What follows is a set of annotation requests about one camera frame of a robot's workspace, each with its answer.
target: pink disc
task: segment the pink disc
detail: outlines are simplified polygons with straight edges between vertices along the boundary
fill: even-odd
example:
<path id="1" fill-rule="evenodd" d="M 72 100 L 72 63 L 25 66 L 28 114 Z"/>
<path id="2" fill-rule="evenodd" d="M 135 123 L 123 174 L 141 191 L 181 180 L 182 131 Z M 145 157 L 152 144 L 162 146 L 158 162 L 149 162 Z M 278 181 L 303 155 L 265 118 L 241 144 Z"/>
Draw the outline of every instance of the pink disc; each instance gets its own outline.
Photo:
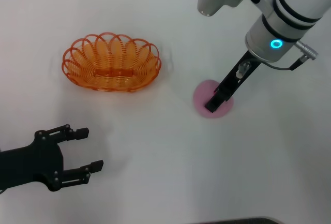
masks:
<path id="1" fill-rule="evenodd" d="M 228 101 L 222 103 L 222 105 L 214 112 L 209 112 L 205 108 L 205 104 L 214 95 L 214 90 L 219 85 L 214 80 L 206 80 L 198 85 L 193 94 L 193 103 L 197 112 L 205 118 L 220 118 L 225 116 L 233 107 L 233 98 L 231 97 Z"/>

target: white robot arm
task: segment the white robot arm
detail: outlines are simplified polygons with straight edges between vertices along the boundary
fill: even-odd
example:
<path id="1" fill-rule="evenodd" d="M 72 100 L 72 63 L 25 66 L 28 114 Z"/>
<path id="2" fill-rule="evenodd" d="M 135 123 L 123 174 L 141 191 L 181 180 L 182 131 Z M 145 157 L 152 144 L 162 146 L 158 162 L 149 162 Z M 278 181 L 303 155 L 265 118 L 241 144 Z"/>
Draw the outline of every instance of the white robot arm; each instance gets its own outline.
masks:
<path id="1" fill-rule="evenodd" d="M 242 0 L 198 0 L 198 11 L 214 15 L 223 5 L 236 7 Z M 300 39 L 331 7 L 331 0 L 251 0 L 262 12 L 245 37 L 248 51 L 215 89 L 214 97 L 205 107 L 214 112 L 261 64 L 274 69 L 294 70 L 307 59 L 314 60 L 317 52 Z M 303 55 L 289 68 L 269 63 L 280 60 L 293 46 Z"/>

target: basket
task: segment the basket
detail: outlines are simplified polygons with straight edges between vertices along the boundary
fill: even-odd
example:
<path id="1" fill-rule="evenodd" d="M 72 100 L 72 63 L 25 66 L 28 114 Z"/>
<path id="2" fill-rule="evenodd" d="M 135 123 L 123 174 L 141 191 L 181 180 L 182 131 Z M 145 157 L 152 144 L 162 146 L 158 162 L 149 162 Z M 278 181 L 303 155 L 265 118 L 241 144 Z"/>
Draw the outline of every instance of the basket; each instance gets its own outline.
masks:
<path id="1" fill-rule="evenodd" d="M 90 34 L 76 40 L 64 53 L 62 71 L 71 82 L 84 88 L 135 92 L 159 75 L 159 55 L 157 47 L 143 39 L 113 33 Z"/>

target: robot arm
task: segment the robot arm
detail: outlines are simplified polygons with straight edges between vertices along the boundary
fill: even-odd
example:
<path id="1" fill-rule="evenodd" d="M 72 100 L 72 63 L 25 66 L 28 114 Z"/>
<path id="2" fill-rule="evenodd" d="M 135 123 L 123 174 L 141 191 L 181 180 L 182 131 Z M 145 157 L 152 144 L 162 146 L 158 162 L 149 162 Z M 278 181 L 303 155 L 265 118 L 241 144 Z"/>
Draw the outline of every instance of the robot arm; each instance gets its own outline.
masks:
<path id="1" fill-rule="evenodd" d="M 243 0 L 198 0 L 198 11 L 205 16 L 214 15 L 223 5 L 236 7 Z M 245 37 L 247 53 L 215 90 L 205 105 L 214 112 L 228 101 L 239 86 L 261 64 L 294 70 L 307 59 L 314 60 L 317 52 L 300 39 L 331 7 L 331 0 L 251 0 L 262 12 Z M 280 60 L 293 46 L 303 55 L 289 68 L 277 68 L 269 63 Z"/>
<path id="2" fill-rule="evenodd" d="M 0 152 L 0 194 L 7 188 L 41 182 L 50 191 L 87 184 L 91 173 L 102 170 L 103 161 L 77 169 L 64 170 L 59 143 L 88 137 L 88 128 L 74 131 L 70 125 L 35 133 L 34 141 L 22 148 Z"/>

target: white tabletop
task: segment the white tabletop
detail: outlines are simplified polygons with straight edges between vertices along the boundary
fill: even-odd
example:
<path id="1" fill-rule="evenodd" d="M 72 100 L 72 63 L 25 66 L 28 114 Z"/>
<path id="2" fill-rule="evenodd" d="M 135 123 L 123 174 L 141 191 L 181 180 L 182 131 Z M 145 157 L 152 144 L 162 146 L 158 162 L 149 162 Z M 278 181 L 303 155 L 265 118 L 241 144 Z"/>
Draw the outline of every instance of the white tabletop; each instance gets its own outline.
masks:
<path id="1" fill-rule="evenodd" d="M 320 57 L 294 72 L 265 66 L 224 118 L 193 108 L 203 80 L 221 81 L 246 52 L 259 11 L 245 0 L 207 18 L 197 0 L 0 0 L 0 147 L 70 124 L 89 138 L 61 144 L 65 169 L 103 159 L 88 185 L 41 183 L 0 195 L 5 224 L 180 224 L 252 216 L 285 224 L 331 220 L 331 13 L 306 35 Z M 75 86 L 62 54 L 87 34 L 156 44 L 162 73 L 134 94 Z M 300 56 L 291 50 L 277 65 Z"/>

